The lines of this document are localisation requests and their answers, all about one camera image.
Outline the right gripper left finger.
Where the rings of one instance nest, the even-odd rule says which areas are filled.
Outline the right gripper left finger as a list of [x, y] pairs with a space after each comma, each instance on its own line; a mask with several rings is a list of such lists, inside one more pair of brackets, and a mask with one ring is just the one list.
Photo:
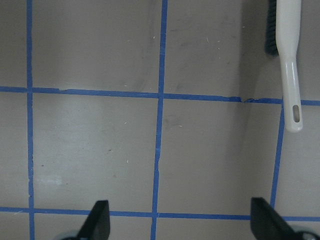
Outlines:
[[108, 200], [98, 200], [73, 240], [108, 240], [111, 233]]

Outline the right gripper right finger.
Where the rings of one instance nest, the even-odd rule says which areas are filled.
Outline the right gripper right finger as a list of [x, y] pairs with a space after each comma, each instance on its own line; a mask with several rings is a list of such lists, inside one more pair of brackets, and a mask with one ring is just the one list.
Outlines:
[[262, 197], [250, 201], [250, 230], [257, 240], [318, 240], [308, 230], [294, 230]]

